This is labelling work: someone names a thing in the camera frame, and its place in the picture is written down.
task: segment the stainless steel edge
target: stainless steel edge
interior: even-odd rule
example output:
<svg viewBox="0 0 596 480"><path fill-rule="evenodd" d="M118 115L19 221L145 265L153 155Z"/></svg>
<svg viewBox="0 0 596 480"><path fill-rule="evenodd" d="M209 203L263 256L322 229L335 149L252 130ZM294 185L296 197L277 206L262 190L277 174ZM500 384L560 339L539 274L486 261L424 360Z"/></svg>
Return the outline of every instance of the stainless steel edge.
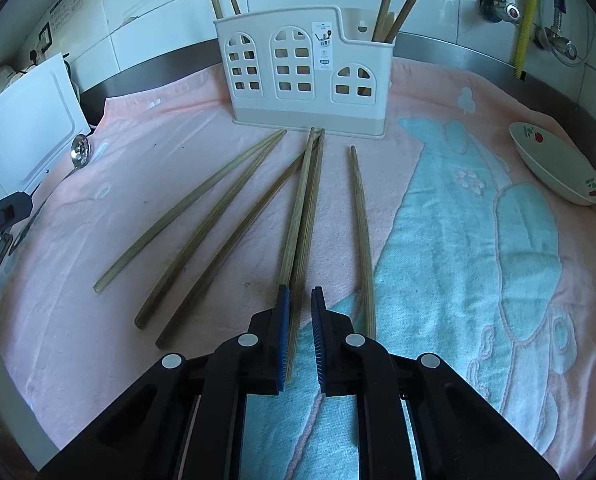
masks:
<svg viewBox="0 0 596 480"><path fill-rule="evenodd" d="M596 120L568 97L531 75L514 77L508 64L446 41L401 32L393 52L441 66L469 70L491 81L527 107L553 117L596 168ZM185 46L149 59L83 92L82 110L92 124L104 113L107 97L157 88L221 62L217 40Z"/></svg>

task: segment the white plastic basket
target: white plastic basket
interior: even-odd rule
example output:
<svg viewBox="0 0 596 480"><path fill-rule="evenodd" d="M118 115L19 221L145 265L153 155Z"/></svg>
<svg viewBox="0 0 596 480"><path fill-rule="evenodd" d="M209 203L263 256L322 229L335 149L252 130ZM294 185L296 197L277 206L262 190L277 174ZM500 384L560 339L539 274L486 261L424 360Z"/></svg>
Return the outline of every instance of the white plastic basket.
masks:
<svg viewBox="0 0 596 480"><path fill-rule="evenodd" d="M235 122L382 138L393 44L371 41L376 17L310 6L216 20Z"/></svg>

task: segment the white ceramic plate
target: white ceramic plate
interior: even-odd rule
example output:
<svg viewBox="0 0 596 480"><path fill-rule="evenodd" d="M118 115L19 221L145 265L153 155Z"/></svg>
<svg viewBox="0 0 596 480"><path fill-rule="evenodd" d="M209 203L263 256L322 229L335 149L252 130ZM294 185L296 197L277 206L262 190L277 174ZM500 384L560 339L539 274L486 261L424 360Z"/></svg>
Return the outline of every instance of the white ceramic plate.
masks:
<svg viewBox="0 0 596 480"><path fill-rule="evenodd" d="M540 126L509 126L520 157L545 186L578 205L596 204L596 170L574 147Z"/></svg>

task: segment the silver screw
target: silver screw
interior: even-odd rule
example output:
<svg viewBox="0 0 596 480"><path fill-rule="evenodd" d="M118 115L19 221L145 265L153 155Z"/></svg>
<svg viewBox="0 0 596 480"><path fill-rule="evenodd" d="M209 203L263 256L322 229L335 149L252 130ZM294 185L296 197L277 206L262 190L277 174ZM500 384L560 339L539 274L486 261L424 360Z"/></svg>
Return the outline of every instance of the silver screw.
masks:
<svg viewBox="0 0 596 480"><path fill-rule="evenodd" d="M240 337L238 337L238 344L240 346L254 346L257 344L257 335L242 334Z"/></svg>
<svg viewBox="0 0 596 480"><path fill-rule="evenodd" d="M162 357L162 366L172 370L182 364L182 358L178 354L169 354Z"/></svg>
<svg viewBox="0 0 596 480"><path fill-rule="evenodd" d="M440 366L440 359L434 354L425 354L420 358L420 362L426 368L438 368Z"/></svg>
<svg viewBox="0 0 596 480"><path fill-rule="evenodd" d="M364 336L360 335L360 334L349 334L346 338L345 341L347 342L347 344L349 346L355 346L355 347L359 347L364 345Z"/></svg>

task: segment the yellow hose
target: yellow hose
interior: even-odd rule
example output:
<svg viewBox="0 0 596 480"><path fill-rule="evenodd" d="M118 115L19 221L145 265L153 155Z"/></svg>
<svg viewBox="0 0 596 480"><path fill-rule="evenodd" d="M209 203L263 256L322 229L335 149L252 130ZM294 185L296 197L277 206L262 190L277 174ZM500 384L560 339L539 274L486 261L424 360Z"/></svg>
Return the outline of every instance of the yellow hose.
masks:
<svg viewBox="0 0 596 480"><path fill-rule="evenodd" d="M514 56L514 75L518 79L523 75L524 58L527 56L529 38L532 33L532 25L534 24L534 14L536 14L536 7L538 6L538 0L526 1L527 5L524 9L523 23L520 26L520 35L518 36L518 44L516 45L516 54Z"/></svg>

